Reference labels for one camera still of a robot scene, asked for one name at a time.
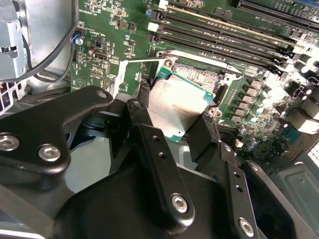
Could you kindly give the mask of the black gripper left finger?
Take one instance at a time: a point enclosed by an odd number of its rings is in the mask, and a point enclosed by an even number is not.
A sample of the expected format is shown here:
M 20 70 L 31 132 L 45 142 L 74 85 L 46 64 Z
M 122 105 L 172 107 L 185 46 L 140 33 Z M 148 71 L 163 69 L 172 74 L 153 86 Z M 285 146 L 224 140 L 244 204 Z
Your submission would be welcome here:
M 70 165 L 70 151 L 84 141 L 78 132 L 80 124 L 113 103 L 108 92 L 90 86 L 3 118 L 0 181 L 42 190 L 59 184 Z M 146 178 L 156 221 L 171 234 L 184 232 L 194 222 L 194 205 L 147 106 L 130 99 L 120 106 L 118 116 L 105 115 L 105 119 L 117 126 L 107 135 L 118 150 L 115 161 L 120 167 L 116 172 L 138 164 Z

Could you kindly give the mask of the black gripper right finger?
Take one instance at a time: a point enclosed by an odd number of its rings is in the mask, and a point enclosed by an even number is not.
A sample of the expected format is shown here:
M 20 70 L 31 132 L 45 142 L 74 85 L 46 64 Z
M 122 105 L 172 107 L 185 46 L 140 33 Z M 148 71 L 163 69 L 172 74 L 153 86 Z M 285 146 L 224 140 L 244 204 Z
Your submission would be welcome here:
M 191 159 L 197 163 L 197 170 L 214 178 L 222 190 L 225 203 L 222 209 L 227 219 L 230 237 L 233 239 L 257 239 L 263 232 L 257 226 L 253 205 L 247 185 L 246 174 L 263 194 L 268 194 L 270 203 L 283 214 L 286 233 L 297 238 L 297 212 L 258 168 L 254 170 L 250 161 L 243 168 L 237 167 L 232 148 L 221 141 L 214 118 L 203 112 L 187 130 L 186 138 Z

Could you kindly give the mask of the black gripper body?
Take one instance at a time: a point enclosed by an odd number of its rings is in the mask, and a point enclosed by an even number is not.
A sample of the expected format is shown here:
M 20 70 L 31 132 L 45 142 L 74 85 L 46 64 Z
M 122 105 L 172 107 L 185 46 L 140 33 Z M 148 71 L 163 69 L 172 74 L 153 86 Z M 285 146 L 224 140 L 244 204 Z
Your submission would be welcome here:
M 180 168 L 194 222 L 171 234 L 156 221 L 142 168 L 133 164 L 71 197 L 55 219 L 56 239 L 231 239 L 217 183 Z

